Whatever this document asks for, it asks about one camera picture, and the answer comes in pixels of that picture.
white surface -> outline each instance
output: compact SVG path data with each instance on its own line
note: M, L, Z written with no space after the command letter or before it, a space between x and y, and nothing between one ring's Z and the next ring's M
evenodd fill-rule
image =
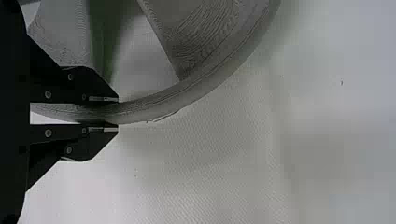
M284 0L229 80L57 164L20 223L395 223L394 8Z

